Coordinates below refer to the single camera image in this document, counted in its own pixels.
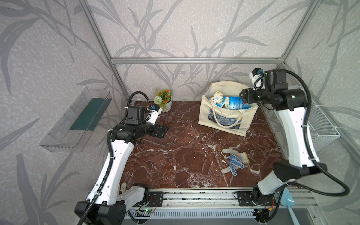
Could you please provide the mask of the blue tissue pack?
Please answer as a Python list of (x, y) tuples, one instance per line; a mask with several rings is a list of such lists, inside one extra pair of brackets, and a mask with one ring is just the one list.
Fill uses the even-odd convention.
[(208, 98), (208, 100), (218, 107), (225, 105), (225, 96), (220, 91), (217, 91), (212, 97)]
[(240, 110), (249, 108), (251, 108), (251, 105), (243, 103), (240, 97), (225, 97), (225, 109)]

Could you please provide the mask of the blue tissue pack front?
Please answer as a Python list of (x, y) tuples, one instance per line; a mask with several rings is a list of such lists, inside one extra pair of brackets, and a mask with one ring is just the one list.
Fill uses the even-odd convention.
[(225, 96), (220, 91), (217, 91), (212, 97), (208, 98), (208, 100), (218, 107), (225, 105)]

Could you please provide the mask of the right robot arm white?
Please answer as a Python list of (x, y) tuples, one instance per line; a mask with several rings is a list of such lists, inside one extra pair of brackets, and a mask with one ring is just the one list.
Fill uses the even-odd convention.
[(288, 159), (275, 162), (273, 171), (258, 182), (250, 194), (254, 204), (262, 205), (288, 183), (321, 173), (327, 170), (327, 166), (320, 163), (316, 167), (308, 154), (311, 152), (313, 158), (319, 161), (313, 143), (309, 141), (309, 148), (305, 144), (303, 130), (309, 128), (303, 125), (308, 106), (305, 91), (301, 88), (289, 89), (285, 69), (263, 71), (255, 68), (249, 77), (253, 86), (240, 93), (243, 103), (270, 104), (284, 128), (288, 145)]

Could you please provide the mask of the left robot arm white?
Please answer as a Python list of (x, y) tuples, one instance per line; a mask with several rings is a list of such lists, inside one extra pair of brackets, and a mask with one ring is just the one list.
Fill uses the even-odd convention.
[(162, 139), (169, 128), (166, 125), (118, 124), (107, 134), (108, 157), (97, 182), (85, 201), (76, 204), (75, 214), (78, 224), (120, 225), (130, 208), (150, 201), (148, 185), (137, 184), (129, 190), (121, 191), (121, 178), (127, 160), (139, 138), (149, 135)]

